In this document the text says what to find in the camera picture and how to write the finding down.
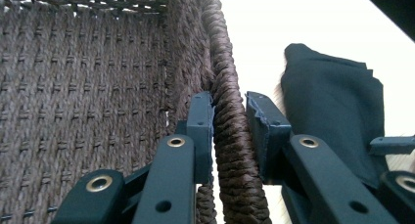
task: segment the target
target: wicker basket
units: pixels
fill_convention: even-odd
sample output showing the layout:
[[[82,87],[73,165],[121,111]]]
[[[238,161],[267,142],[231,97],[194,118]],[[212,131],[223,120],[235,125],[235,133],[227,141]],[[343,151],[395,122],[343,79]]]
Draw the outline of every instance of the wicker basket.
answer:
[[[219,0],[0,0],[0,216],[46,223],[74,183],[149,163],[213,95],[229,223],[270,222]],[[211,185],[198,222],[214,223]]]

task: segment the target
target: dark green cloth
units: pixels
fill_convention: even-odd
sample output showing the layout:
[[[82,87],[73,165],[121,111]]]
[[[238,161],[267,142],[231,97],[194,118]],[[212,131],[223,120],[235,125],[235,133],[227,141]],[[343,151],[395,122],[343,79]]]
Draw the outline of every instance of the dark green cloth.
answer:
[[[303,44],[289,45],[285,56],[281,85],[294,132],[321,138],[364,184],[378,188],[388,166],[385,157],[369,156],[367,149],[385,135],[382,83],[364,63]]]

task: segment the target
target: woven basket wall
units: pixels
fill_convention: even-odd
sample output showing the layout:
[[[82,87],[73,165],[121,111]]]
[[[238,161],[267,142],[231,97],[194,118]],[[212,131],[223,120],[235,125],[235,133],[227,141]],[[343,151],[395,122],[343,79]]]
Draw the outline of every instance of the woven basket wall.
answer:
[[[47,223],[99,168],[125,176],[211,91],[229,223],[268,223],[219,0],[0,0],[0,217]],[[198,222],[214,223],[211,185]]]

